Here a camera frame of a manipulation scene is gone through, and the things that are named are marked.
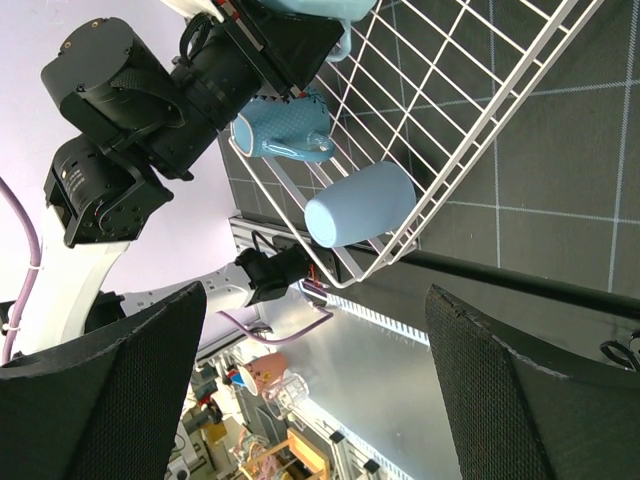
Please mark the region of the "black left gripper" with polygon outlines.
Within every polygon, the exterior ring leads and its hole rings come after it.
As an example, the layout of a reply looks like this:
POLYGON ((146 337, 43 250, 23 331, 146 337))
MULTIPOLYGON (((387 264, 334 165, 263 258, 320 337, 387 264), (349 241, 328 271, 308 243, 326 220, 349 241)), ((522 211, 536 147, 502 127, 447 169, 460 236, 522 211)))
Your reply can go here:
POLYGON ((186 24, 171 69, 124 20, 95 18, 62 42, 41 79, 78 135, 59 180, 188 180, 191 166, 256 95, 295 97, 342 40, 330 1, 177 1, 186 24))

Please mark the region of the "light blue plastic cup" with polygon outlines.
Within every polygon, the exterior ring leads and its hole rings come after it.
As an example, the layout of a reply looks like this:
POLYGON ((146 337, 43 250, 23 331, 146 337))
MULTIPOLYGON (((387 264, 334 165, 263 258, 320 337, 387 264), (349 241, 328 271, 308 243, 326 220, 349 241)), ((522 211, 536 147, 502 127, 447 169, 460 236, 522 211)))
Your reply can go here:
POLYGON ((320 246, 344 247, 400 227, 416 205, 409 175, 382 161, 326 187, 304 209, 307 231, 320 246))

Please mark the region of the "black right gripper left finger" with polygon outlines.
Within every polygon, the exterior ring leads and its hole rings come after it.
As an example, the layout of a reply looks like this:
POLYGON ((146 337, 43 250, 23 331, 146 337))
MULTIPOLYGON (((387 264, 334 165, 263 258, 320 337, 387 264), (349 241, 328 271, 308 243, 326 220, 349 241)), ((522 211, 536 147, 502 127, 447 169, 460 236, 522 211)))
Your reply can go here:
POLYGON ((193 282, 1 369, 4 479, 161 479, 206 313, 193 282))

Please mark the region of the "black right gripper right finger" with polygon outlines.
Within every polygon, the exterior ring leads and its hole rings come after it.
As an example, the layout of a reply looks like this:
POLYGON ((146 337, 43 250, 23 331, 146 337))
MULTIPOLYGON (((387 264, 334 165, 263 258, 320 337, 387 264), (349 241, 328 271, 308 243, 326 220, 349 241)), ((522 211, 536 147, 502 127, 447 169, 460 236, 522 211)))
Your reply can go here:
POLYGON ((436 285, 425 322, 463 478, 638 478, 637 372, 556 347, 436 285))

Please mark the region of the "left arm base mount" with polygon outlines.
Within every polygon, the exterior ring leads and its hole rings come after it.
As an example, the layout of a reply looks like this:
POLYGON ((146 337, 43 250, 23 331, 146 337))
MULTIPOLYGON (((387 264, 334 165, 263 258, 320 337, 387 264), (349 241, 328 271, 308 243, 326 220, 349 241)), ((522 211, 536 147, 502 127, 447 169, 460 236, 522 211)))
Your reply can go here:
POLYGON ((251 239, 257 251, 265 246, 274 253, 275 266, 284 272, 290 285, 302 281, 317 290, 324 290, 331 284, 331 276, 339 282, 348 279, 348 271, 338 255, 315 241, 300 243, 282 235, 275 235, 269 240, 257 230, 251 231, 251 239))

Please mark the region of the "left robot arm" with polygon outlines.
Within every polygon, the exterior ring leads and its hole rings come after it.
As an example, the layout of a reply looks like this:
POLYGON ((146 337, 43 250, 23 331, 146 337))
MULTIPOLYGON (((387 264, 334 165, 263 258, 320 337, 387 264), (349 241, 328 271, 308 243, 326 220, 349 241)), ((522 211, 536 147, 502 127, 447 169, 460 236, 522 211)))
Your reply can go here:
POLYGON ((191 166, 252 99, 304 99, 344 32, 332 14, 259 1, 173 8, 187 23, 172 70, 114 17, 79 26, 42 70, 79 134, 52 160, 43 232, 19 213, 30 262, 3 327, 3 362, 80 337, 112 266, 171 201, 165 181, 190 180, 191 166))

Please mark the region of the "blue glazed ceramic mug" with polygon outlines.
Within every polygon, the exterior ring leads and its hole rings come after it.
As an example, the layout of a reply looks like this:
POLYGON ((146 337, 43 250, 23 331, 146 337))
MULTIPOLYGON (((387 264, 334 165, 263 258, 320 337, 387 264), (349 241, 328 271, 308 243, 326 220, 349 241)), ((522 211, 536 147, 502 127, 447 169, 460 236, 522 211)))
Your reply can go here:
POLYGON ((231 123, 231 140, 246 158, 322 163, 335 152, 329 132, 329 109, 314 87, 286 101, 255 97, 231 123))

